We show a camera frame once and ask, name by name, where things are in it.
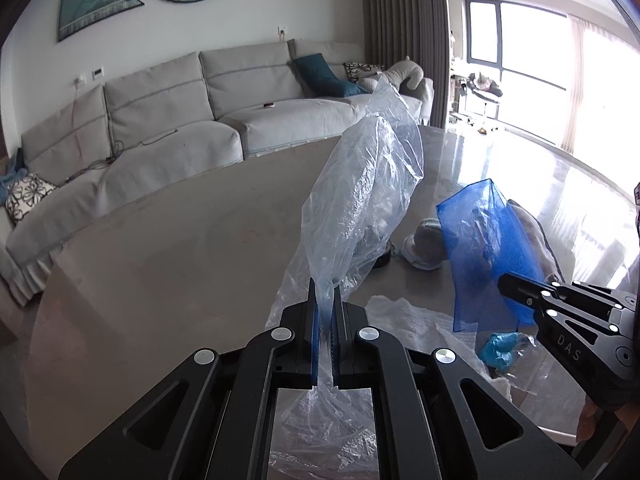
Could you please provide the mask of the grey sectional sofa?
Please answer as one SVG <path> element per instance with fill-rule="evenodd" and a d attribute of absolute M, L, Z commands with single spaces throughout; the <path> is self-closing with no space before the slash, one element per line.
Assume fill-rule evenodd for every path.
<path fill-rule="evenodd" d="M 10 173 L 36 174 L 56 190 L 17 224 L 2 203 L 1 279 L 15 302 L 43 291 L 63 246 L 94 220 L 356 124 L 364 96 L 316 96 L 296 73 L 294 58 L 316 53 L 341 80 L 344 63 L 367 63 L 359 44 L 335 41 L 190 53 L 100 84 L 27 130 Z"/>

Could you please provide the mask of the black white patterned pillow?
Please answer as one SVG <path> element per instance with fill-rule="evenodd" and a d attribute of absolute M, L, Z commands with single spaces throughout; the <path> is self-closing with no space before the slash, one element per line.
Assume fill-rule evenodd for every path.
<path fill-rule="evenodd" d="M 368 63 L 347 62 L 343 66 L 348 80 L 354 84 L 360 79 L 376 76 L 385 70 L 383 65 Z"/>

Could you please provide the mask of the flower pattern cushion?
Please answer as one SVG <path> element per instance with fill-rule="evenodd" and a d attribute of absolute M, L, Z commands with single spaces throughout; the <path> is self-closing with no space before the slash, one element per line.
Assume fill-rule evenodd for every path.
<path fill-rule="evenodd" d="M 9 186 L 4 206 L 12 222 L 20 223 L 56 186 L 36 174 L 26 174 Z"/>

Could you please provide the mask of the blue mesh drawstring bag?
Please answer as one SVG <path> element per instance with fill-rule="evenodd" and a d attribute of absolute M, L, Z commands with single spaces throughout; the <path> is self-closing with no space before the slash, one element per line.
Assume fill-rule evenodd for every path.
<path fill-rule="evenodd" d="M 437 205 L 437 218 L 454 280 L 456 332 L 517 332 L 534 324 L 534 311 L 503 297 L 502 274 L 544 279 L 520 220 L 490 179 L 462 188 Z"/>

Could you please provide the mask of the grey sock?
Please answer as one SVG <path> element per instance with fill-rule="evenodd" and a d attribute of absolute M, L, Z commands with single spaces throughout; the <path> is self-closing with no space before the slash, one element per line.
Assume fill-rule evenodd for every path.
<path fill-rule="evenodd" d="M 405 238 L 400 254 L 416 269 L 433 271 L 440 268 L 447 259 L 440 222 L 434 218 L 423 219 L 414 232 Z"/>

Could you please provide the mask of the zip bag with blue gloves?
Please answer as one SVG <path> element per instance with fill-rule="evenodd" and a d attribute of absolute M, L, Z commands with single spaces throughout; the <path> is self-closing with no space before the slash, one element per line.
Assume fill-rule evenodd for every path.
<path fill-rule="evenodd" d="M 478 356 L 489 368 L 506 373 L 524 354 L 536 347 L 533 336 L 524 333 L 493 333 Z"/>

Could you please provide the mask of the grey brown curtain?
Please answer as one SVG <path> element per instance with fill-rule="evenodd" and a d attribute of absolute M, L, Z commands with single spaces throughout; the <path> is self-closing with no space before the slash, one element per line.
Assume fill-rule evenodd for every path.
<path fill-rule="evenodd" d="M 418 63 L 433 81 L 430 124 L 446 126 L 450 29 L 448 0 L 362 0 L 368 60 L 391 66 L 403 58 Z"/>

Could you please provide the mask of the clear plastic bag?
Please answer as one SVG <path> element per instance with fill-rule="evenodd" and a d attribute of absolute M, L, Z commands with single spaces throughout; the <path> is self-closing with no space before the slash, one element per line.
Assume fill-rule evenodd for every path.
<path fill-rule="evenodd" d="M 348 298 L 405 217 L 424 176 L 420 130 L 399 92 L 381 82 L 363 118 L 345 130 L 302 207 L 300 241 L 271 307 L 316 293 L 320 312 L 318 384 L 281 392 L 269 465 L 293 479 L 373 479 L 378 449 L 371 393 L 334 386 L 330 359 L 333 293 Z"/>

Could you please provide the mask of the teal throw pillow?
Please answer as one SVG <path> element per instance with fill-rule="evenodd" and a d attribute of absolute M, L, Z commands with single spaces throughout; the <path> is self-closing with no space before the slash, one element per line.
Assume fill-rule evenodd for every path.
<path fill-rule="evenodd" d="M 368 94 L 358 84 L 338 79 L 321 53 L 294 58 L 296 72 L 316 96 L 348 98 Z"/>

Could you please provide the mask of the white plush toy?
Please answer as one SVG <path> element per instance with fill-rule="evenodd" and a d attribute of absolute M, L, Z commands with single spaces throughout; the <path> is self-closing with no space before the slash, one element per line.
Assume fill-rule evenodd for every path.
<path fill-rule="evenodd" d="M 396 90 L 399 90 L 403 84 L 406 84 L 410 90 L 416 90 L 423 78 L 423 68 L 418 63 L 411 61 L 410 58 L 405 58 L 387 70 L 377 68 L 360 73 L 357 76 L 356 84 L 367 92 L 373 92 L 382 80 L 391 84 Z"/>

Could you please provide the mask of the black tape roll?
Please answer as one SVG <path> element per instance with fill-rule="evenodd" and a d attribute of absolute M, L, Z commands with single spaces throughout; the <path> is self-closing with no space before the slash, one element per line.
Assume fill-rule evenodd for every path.
<path fill-rule="evenodd" d="M 387 266 L 390 263 L 390 258 L 392 258 L 392 253 L 386 252 L 375 260 L 373 267 L 375 269 L 384 268 L 384 266 Z"/>

